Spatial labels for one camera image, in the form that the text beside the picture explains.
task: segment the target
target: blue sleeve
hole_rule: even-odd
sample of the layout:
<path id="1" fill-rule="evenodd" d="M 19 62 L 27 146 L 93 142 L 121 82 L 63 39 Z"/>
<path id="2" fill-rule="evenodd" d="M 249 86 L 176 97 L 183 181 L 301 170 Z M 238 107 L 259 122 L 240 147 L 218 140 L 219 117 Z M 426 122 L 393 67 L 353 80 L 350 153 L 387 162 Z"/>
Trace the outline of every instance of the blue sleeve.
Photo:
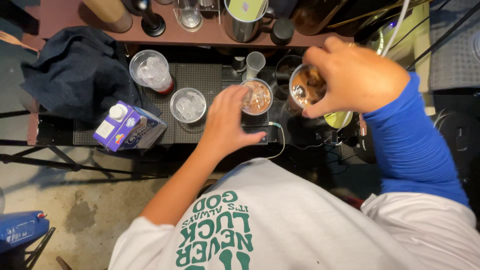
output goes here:
<path id="1" fill-rule="evenodd" d="M 391 103 L 364 114 L 372 129 L 382 193 L 419 192 L 468 205 L 447 143 L 425 115 L 419 78 Z"/>

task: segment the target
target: black lid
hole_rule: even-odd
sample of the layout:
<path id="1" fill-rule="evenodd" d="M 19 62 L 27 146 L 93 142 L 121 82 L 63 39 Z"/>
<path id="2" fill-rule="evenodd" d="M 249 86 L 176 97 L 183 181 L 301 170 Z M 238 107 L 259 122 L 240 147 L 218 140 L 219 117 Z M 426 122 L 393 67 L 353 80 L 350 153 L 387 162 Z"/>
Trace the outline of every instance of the black lid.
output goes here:
<path id="1" fill-rule="evenodd" d="M 292 40 L 295 26 L 287 18 L 279 18 L 275 21 L 270 32 L 270 38 L 277 45 L 286 45 Z"/>

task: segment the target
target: purple milk carton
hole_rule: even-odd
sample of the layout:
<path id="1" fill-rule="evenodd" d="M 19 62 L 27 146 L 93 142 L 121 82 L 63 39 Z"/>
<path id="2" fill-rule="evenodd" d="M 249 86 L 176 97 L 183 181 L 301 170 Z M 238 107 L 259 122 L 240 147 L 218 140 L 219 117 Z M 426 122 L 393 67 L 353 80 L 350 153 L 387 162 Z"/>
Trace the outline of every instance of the purple milk carton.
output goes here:
<path id="1" fill-rule="evenodd" d="M 107 150 L 149 149 L 167 124 L 153 114 L 119 101 L 110 108 L 93 138 Z"/>

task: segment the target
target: wooden shelf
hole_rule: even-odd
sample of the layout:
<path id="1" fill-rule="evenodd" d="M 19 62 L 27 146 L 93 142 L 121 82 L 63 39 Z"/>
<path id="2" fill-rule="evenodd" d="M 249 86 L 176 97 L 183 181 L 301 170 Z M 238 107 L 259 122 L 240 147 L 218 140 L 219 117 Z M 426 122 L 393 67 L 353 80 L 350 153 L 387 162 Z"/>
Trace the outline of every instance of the wooden shelf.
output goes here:
<path id="1" fill-rule="evenodd" d="M 165 32 L 159 37 L 147 36 L 141 26 L 141 17 L 133 16 L 133 25 L 125 33 L 108 31 L 82 0 L 42 0 L 40 3 L 40 33 L 42 38 L 50 38 L 61 29 L 69 26 L 89 25 L 104 30 L 112 38 L 122 42 L 159 45 L 197 45 L 197 46 L 228 46 L 228 47 L 278 47 L 268 33 L 260 33 L 257 38 L 247 43 L 236 42 L 225 32 L 224 26 L 216 19 L 204 19 L 202 27 L 197 32 L 187 32 L 175 19 L 173 4 L 160 5 L 152 1 L 155 13 L 162 15 L 166 22 Z M 286 48 L 321 47 L 327 37 L 336 36 L 348 42 L 352 37 L 342 37 L 336 33 L 305 36 L 297 31 Z"/>

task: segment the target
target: stainless steel pitcher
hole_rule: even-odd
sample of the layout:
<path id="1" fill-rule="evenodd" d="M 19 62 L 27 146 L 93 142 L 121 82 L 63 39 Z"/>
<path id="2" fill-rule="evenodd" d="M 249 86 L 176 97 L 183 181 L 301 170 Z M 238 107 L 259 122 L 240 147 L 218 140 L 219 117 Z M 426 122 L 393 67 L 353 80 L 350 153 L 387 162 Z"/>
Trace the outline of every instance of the stainless steel pitcher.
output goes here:
<path id="1" fill-rule="evenodd" d="M 225 22 L 223 23 L 225 26 L 225 30 L 227 34 L 235 41 L 238 42 L 247 42 L 251 40 L 258 31 L 260 26 L 263 26 L 262 18 L 263 16 L 274 18 L 275 13 L 273 8 L 268 6 L 268 0 L 265 8 L 262 12 L 262 15 L 259 16 L 257 19 L 253 21 L 244 21 L 234 17 L 230 11 L 228 10 L 228 6 L 230 5 L 230 0 L 224 0 L 225 3 Z"/>

